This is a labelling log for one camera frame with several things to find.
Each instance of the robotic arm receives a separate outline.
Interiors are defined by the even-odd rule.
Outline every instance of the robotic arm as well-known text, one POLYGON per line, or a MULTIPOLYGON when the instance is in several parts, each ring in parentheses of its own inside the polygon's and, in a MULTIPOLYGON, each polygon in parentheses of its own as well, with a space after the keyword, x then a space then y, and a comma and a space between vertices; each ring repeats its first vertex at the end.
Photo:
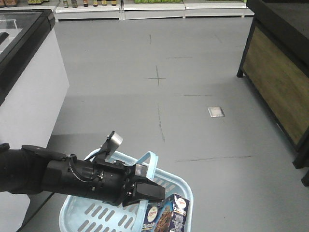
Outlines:
POLYGON ((122 138, 113 131, 100 150, 86 160, 43 147, 23 145, 12 150, 8 143, 1 144, 0 192, 50 191, 123 206, 163 200, 165 188, 146 178, 146 166, 106 161, 121 143, 122 138))

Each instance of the store shelf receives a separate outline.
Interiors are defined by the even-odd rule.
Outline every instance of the store shelf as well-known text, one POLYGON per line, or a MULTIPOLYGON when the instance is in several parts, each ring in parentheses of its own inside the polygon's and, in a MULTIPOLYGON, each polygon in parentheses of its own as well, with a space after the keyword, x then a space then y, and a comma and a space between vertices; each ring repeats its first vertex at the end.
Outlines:
POLYGON ((183 0, 185 17, 254 15, 241 1, 183 0))
POLYGON ((179 3, 134 3, 124 0, 123 19, 184 17, 185 5, 179 3))
POLYGON ((42 5, 28 5, 27 1, 21 1, 16 7, 3 7, 1 10, 29 10, 29 9, 51 9, 55 12, 59 1, 44 2, 42 5))
POLYGON ((99 1, 99 5, 94 7, 89 1, 89 6, 84 7, 82 1, 78 1, 78 7, 72 8, 69 4, 69 8, 64 8, 62 3, 56 8, 56 19, 88 19, 88 18, 120 18, 120 5, 117 2, 116 6, 110 5, 102 6, 99 1))

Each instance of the freezer glass lid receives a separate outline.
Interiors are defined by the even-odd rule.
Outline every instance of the freezer glass lid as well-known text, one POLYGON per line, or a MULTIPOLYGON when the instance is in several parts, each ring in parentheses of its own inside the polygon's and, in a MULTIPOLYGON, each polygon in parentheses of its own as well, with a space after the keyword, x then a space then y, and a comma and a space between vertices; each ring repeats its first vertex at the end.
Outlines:
POLYGON ((0 61, 40 17, 41 12, 0 13, 0 61))

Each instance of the wooden counter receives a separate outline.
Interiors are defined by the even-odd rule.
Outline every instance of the wooden counter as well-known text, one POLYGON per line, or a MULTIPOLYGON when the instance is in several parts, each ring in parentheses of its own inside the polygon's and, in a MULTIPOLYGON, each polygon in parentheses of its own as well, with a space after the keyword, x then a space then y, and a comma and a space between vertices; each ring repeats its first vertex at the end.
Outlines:
MULTIPOLYGON (((309 1, 250 0, 248 7, 255 16, 237 76, 249 78, 302 168, 309 157, 309 1)), ((309 174, 302 180, 309 186, 309 174)))

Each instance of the basket handle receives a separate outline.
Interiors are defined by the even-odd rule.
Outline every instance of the basket handle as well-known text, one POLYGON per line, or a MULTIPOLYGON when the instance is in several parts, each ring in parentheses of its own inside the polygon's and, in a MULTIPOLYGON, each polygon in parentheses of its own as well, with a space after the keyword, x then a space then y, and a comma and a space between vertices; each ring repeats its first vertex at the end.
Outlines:
MULTIPOLYGON (((146 177, 150 180, 153 180, 159 157, 155 153, 148 151, 138 161, 136 161, 136 163, 142 164, 148 158, 150 158, 150 161, 149 161, 146 177)), ((133 232, 141 231, 142 226, 143 226, 142 222, 144 221, 147 205, 148 205, 148 201, 140 201, 139 209, 137 211, 135 222, 133 224, 131 231, 133 232)))
POLYGON ((147 175, 146 177, 150 180, 153 180, 154 175, 155 175, 155 169, 156 169, 156 165, 158 164, 158 159, 159 157, 151 152, 148 151, 145 155, 143 155, 139 160, 136 161, 136 163, 142 164, 143 162, 145 162, 145 160, 147 160, 148 158, 150 158, 149 161, 149 165, 148 165, 148 171, 147 171, 147 175))

